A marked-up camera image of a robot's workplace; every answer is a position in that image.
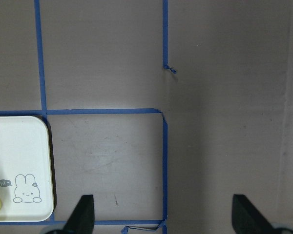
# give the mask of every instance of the white tray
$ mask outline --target white tray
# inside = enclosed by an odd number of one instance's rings
[[[0,222],[53,212],[48,130],[36,117],[0,117]]]

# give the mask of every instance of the cartoon rabbit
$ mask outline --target cartoon rabbit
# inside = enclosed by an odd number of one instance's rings
[[[16,188],[14,202],[41,202],[40,191],[36,179],[32,174],[26,176],[19,174],[15,177]]]

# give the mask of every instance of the scuff mark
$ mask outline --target scuff mark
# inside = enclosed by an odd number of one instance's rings
[[[116,198],[116,195],[115,194],[114,194],[114,198],[115,198],[115,203],[118,206],[118,201],[117,201],[117,198]]]

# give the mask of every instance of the blue painter's tape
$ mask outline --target blue painter's tape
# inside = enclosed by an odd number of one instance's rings
[[[42,49],[42,31],[41,31],[41,17],[40,17],[39,0],[34,0],[34,6],[35,6],[36,40],[37,40],[37,52],[38,52],[38,67],[39,67],[39,82],[40,82],[42,119],[44,120],[45,123],[47,123],[47,99],[46,99],[46,93],[45,93],[43,49]]]
[[[167,234],[167,226],[166,225],[163,226],[162,234]]]
[[[168,218],[168,125],[163,117],[163,220]]]
[[[163,68],[177,73],[168,65],[168,0],[163,0]]]
[[[46,220],[42,222],[0,222],[0,225],[23,225],[23,226],[33,226],[33,225],[56,225],[63,224],[66,221],[56,221],[56,220]],[[95,225],[160,225],[162,220],[102,220],[95,221]]]
[[[41,110],[0,111],[0,116],[42,116]]]
[[[161,114],[154,108],[142,109],[72,109],[72,110],[47,110],[48,115],[97,115],[97,114]]]
[[[125,226],[122,230],[122,234],[127,234],[129,229],[136,229],[136,230],[142,230],[142,231],[148,231],[148,232],[155,232],[159,228],[166,226],[166,221],[163,220],[157,227],[154,228],[146,228],[146,227],[136,227],[136,226]]]
[[[54,222],[54,221],[55,221],[55,218],[54,218],[54,212],[51,214],[49,220],[50,220],[51,222]]]

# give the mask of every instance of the gray floor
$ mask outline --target gray floor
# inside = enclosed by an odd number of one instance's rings
[[[293,227],[293,0],[169,0],[177,75],[161,67],[160,0],[42,0],[41,16],[49,109],[165,112],[171,234],[234,233],[234,193]],[[33,2],[0,1],[0,110],[39,108]],[[85,120],[96,126],[89,118],[50,118],[57,155],[69,151],[61,136],[78,141]],[[77,128],[66,133],[71,122]],[[55,166],[64,170],[60,160]],[[33,229],[40,227],[0,226],[0,233]]]
[[[162,116],[50,116],[58,205],[94,194],[96,220],[162,219]]]

